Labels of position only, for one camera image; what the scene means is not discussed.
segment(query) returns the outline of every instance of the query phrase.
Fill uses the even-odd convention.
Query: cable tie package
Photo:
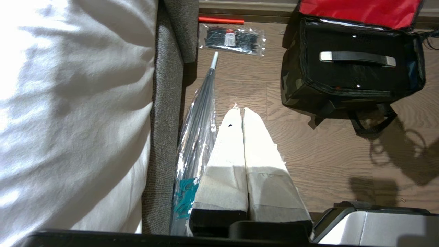
[[[264,56],[265,33],[249,26],[200,24],[198,48]]]

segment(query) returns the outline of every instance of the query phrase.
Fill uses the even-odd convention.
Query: closed umbrella
[[[216,139],[214,80],[218,52],[215,52],[201,88],[187,112],[178,148],[174,184],[171,235],[190,236],[188,219],[198,183],[209,161]]]

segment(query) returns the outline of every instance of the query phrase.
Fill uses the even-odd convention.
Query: plastic bag
[[[264,31],[252,27],[200,24],[198,48],[221,49],[262,57],[265,51],[265,41]]]
[[[181,131],[174,183],[173,216],[170,223],[170,232],[174,236],[191,236],[188,223],[192,204],[215,144],[214,79],[217,58],[218,52],[215,53],[203,85],[195,93]]]

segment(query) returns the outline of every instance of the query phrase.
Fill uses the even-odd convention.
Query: bag handle
[[[381,65],[386,67],[395,67],[396,60],[394,57],[383,56],[373,53],[357,51],[323,51],[319,55],[322,62],[361,62]]]
[[[378,134],[383,131],[393,120],[395,120],[396,116],[398,116],[390,104],[377,104],[377,107],[378,110],[382,112],[385,117],[387,117],[387,119],[368,129],[363,127],[355,111],[348,111],[348,116],[351,119],[352,126],[354,127],[357,135]]]

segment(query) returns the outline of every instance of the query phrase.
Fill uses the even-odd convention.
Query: red lid
[[[401,29],[411,26],[421,3],[422,0],[302,0],[300,12]]]

